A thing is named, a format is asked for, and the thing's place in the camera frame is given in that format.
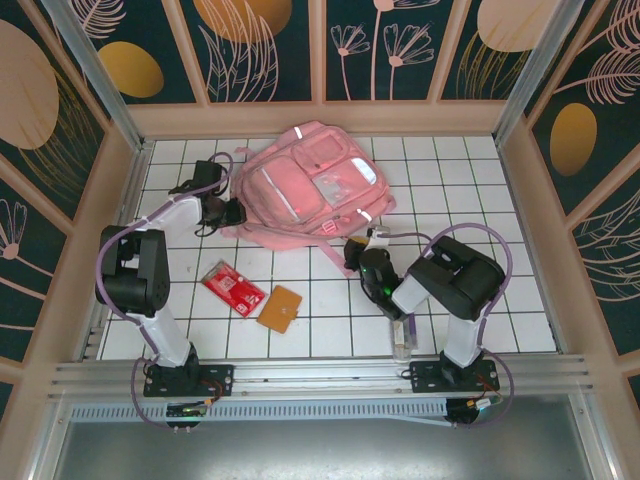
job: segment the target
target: grid tile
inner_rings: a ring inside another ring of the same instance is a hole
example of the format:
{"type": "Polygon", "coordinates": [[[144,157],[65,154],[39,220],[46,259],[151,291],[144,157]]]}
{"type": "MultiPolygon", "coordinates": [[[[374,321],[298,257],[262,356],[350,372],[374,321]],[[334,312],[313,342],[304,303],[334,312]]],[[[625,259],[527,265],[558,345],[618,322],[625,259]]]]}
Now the grid tile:
{"type": "MultiPolygon", "coordinates": [[[[555,351],[532,262],[492,138],[365,136],[356,141],[367,155],[376,158],[392,185],[398,206],[377,219],[392,233],[417,230],[434,236],[451,224],[473,222],[489,225],[509,242],[515,276],[506,299],[500,299],[489,317],[487,347],[498,352],[555,351]]],[[[191,178],[196,160],[224,151],[235,161],[243,162],[245,154],[235,153],[237,147],[260,151],[271,142],[272,138],[157,142],[137,216],[152,213],[166,201],[169,188],[191,178]]],[[[391,354],[388,320],[366,298],[359,278],[345,279],[318,248],[271,252],[220,233],[199,238],[193,234],[196,229],[168,245],[172,276],[168,305],[201,358],[391,354]],[[255,321],[266,301],[251,318],[243,319],[200,283],[221,259],[267,293],[275,285],[282,285],[303,298],[298,318],[284,335],[255,321]]],[[[496,258],[506,268],[501,246],[485,232],[465,229],[454,236],[496,258]]],[[[344,239],[330,243],[342,253],[344,239]]],[[[399,275],[415,261],[425,243],[415,235],[390,241],[389,252],[399,275]]],[[[447,310],[433,298],[418,308],[415,355],[430,355],[444,348],[448,318],[447,310]]],[[[143,350],[144,342],[135,327],[119,319],[106,322],[101,358],[132,359],[143,350]]]]}

